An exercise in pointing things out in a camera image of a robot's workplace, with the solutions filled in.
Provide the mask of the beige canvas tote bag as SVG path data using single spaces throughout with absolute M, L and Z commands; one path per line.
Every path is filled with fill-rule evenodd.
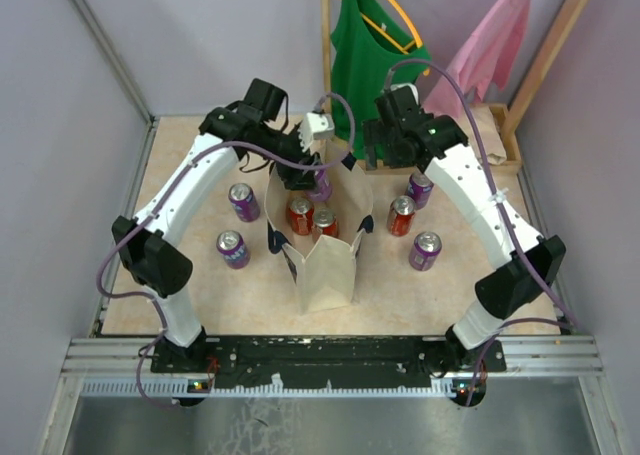
M 336 238 L 300 236 L 286 219 L 288 203 L 301 191 L 287 189 L 272 170 L 264 196 L 268 246 L 281 254 L 295 284 L 303 314 L 348 306 L 354 297 L 357 255 L 363 236 L 373 231 L 373 194 L 364 170 L 355 162 L 339 162 L 327 171 L 333 193 L 326 206 L 338 223 Z

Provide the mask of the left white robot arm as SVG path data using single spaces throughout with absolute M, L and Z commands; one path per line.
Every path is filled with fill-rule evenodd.
M 208 348 L 200 341 L 204 329 L 187 290 L 193 264 L 179 245 L 209 192 L 248 153 L 274 162 L 288 189 L 316 185 L 320 158 L 311 145 L 330 132 L 332 123 L 316 107 L 291 130 L 271 127 L 287 97 L 283 89 L 254 79 L 243 99 L 206 115 L 190 151 L 152 201 L 112 225 L 123 267 L 160 308 L 163 337 L 174 346 L 174 362 L 186 371 L 206 364 Z

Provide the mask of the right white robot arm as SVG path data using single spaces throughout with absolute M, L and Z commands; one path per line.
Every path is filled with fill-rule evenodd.
M 365 147 L 380 146 L 385 165 L 417 168 L 442 190 L 479 237 L 492 273 L 474 286 L 476 299 L 447 333 L 448 362 L 470 370 L 481 344 L 551 285 L 566 254 L 558 236 L 544 237 L 492 192 L 468 137 L 449 116 L 427 114 L 408 86 L 375 100 L 378 116 L 363 123 Z

